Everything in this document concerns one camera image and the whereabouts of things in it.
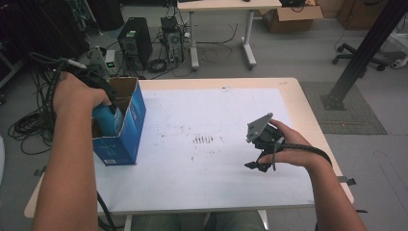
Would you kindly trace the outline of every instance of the table leg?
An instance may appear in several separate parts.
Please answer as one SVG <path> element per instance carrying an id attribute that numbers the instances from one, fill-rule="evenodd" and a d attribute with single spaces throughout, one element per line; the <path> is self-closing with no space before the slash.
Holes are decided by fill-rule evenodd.
<path id="1" fill-rule="evenodd" d="M 193 70 L 197 70 L 200 65 L 198 63 L 198 55 L 197 55 L 197 44 L 195 42 L 195 34 L 194 34 L 194 12 L 190 12 L 190 37 L 191 37 L 191 68 Z"/>
<path id="2" fill-rule="evenodd" d="M 249 37 L 251 35 L 252 19 L 254 17 L 254 10 L 248 12 L 248 17 L 246 19 L 246 30 L 245 37 L 242 38 L 243 49 L 245 50 L 246 57 L 249 62 L 249 69 L 252 69 L 256 65 L 254 54 L 252 53 L 251 46 L 249 45 Z"/>

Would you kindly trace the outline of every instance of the person's right arm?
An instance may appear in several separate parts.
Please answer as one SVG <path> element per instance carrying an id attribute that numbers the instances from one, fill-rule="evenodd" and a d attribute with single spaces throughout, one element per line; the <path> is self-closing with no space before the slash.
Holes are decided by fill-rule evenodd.
<path id="1" fill-rule="evenodd" d="M 298 132 L 272 119 L 270 123 L 282 131 L 286 143 L 309 144 Z M 272 155 L 260 159 L 271 163 Z M 275 156 L 276 163 L 305 167 L 312 181 L 319 230 L 367 230 L 345 194 L 330 164 L 320 155 L 309 151 L 284 149 Z"/>

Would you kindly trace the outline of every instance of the cardboard box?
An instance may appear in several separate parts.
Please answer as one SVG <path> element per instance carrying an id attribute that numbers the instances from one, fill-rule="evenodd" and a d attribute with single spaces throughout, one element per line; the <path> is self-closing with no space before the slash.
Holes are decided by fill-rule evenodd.
<path id="1" fill-rule="evenodd" d="M 97 122 L 92 124 L 93 151 L 106 166 L 134 165 L 146 107 L 137 78 L 113 78 L 108 81 L 116 90 L 116 105 L 124 114 L 117 137 L 102 137 Z"/>
<path id="2" fill-rule="evenodd" d="M 384 10 L 388 0 L 375 3 L 366 5 L 363 0 L 346 0 L 337 19 L 347 30 L 368 30 Z"/>
<path id="3" fill-rule="evenodd" d="M 270 10 L 264 14 L 263 21 L 270 32 L 301 32 L 309 31 L 317 18 L 323 18 L 320 6 L 305 6 Z"/>
<path id="4" fill-rule="evenodd" d="M 324 18 L 336 18 L 343 7 L 344 1 L 345 0 L 316 0 L 316 3 L 321 7 Z"/>

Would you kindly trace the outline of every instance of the open box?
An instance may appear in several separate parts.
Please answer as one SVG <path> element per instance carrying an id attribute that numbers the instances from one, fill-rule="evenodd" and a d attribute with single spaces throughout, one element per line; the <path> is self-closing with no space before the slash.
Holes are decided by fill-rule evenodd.
<path id="1" fill-rule="evenodd" d="M 102 137 L 96 121 L 92 123 L 93 151 L 106 166 L 134 165 L 138 156 L 140 136 L 146 107 L 137 78 L 112 78 L 108 83 L 116 91 L 115 104 L 124 114 L 116 137 Z"/>
<path id="2" fill-rule="evenodd" d="M 323 18 L 320 6 L 278 8 L 263 15 L 264 24 L 274 33 L 309 31 L 318 18 Z"/>

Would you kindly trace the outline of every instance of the human hand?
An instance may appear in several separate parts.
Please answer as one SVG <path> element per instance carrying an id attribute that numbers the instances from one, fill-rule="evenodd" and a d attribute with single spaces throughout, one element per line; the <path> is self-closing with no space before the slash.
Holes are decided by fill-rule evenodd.
<path id="1" fill-rule="evenodd" d="M 53 108 L 57 115 L 71 110 L 91 111 L 101 103 L 111 104 L 104 90 L 88 87 L 71 73 L 62 72 L 60 79 L 53 99 Z"/>
<path id="2" fill-rule="evenodd" d="M 311 144 L 297 131 L 288 127 L 286 124 L 271 119 L 270 124 L 277 127 L 285 137 L 285 143 L 293 143 L 293 144 L 302 144 L 311 146 Z M 312 152 L 306 150 L 298 150 L 298 149 L 284 149 L 280 152 L 275 154 L 275 162 L 276 163 L 288 163 L 294 166 L 300 167 L 310 167 L 311 163 L 315 161 L 316 158 L 321 158 L 319 155 L 316 155 Z M 272 163 L 272 156 L 273 154 L 266 155 L 259 160 L 259 164 L 271 164 Z"/>

